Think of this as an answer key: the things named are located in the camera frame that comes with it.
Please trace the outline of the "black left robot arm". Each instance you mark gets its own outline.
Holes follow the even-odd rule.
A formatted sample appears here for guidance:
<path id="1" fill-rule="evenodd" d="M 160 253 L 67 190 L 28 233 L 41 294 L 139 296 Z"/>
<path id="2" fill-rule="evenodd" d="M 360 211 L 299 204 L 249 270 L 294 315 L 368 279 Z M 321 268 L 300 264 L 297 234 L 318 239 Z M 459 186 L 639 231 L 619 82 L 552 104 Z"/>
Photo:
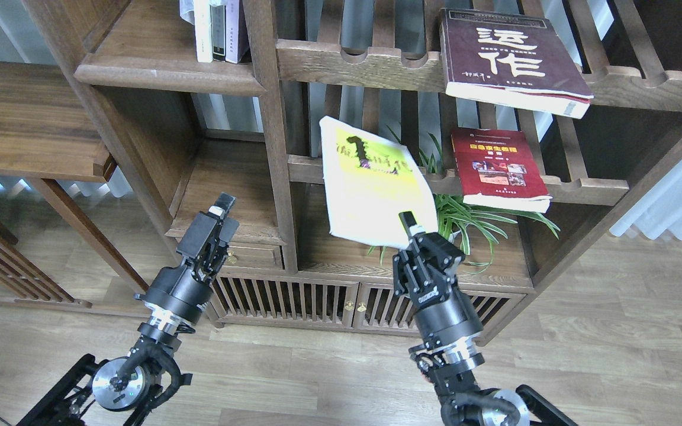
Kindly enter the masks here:
<path id="1" fill-rule="evenodd" d="M 140 425 L 191 383 L 192 374 L 182 374 L 173 355 L 181 345 L 178 336 L 194 333 L 210 302 L 212 283 L 239 226 L 229 216 L 235 201 L 223 192 L 208 211 L 198 213 L 176 248 L 181 263 L 163 267 L 148 291 L 135 295 L 151 315 L 140 324 L 129 353 L 101 362 L 84 355 L 21 419 L 22 425 L 81 425 L 89 397 L 108 411 L 130 411 L 126 424 Z"/>

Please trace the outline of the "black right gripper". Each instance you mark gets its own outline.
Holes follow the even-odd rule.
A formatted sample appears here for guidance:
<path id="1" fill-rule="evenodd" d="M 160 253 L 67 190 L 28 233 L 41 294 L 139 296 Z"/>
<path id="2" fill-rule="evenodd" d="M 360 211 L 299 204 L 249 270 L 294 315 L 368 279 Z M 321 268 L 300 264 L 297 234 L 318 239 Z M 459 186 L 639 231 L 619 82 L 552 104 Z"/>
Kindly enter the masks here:
<path id="1" fill-rule="evenodd" d="M 400 221 L 408 245 L 393 258 L 396 296 L 410 300 L 422 344 L 412 356 L 479 356 L 474 340 L 484 331 L 470 298 L 458 288 L 456 271 L 465 253 L 438 233 L 422 232 L 411 211 Z"/>

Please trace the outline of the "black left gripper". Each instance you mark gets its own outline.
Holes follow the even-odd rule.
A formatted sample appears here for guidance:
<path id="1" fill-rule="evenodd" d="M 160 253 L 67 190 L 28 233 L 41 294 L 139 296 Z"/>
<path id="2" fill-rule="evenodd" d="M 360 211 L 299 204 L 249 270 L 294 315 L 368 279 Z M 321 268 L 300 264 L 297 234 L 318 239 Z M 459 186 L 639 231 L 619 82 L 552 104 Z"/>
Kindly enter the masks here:
<path id="1" fill-rule="evenodd" d="M 144 294 L 136 294 L 149 308 L 159 307 L 196 325 L 213 291 L 212 281 L 227 258 L 239 222 L 229 218 L 236 197 L 222 192 L 209 211 L 200 211 L 179 241 L 178 267 L 163 267 Z"/>

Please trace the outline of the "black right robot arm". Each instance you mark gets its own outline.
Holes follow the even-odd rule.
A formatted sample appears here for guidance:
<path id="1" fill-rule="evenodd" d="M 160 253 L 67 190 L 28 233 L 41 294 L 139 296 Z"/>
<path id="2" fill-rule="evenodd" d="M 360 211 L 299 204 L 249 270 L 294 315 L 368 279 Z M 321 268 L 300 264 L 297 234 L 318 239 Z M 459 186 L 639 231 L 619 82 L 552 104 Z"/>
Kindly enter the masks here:
<path id="1" fill-rule="evenodd" d="M 411 211 L 400 213 L 408 246 L 393 258 L 396 296 L 411 301 L 422 343 L 410 359 L 434 386 L 446 425 L 571 425 L 573 421 L 530 386 L 481 389 L 473 370 L 484 363 L 474 340 L 481 319 L 458 289 L 465 253 L 437 233 L 425 232 Z"/>

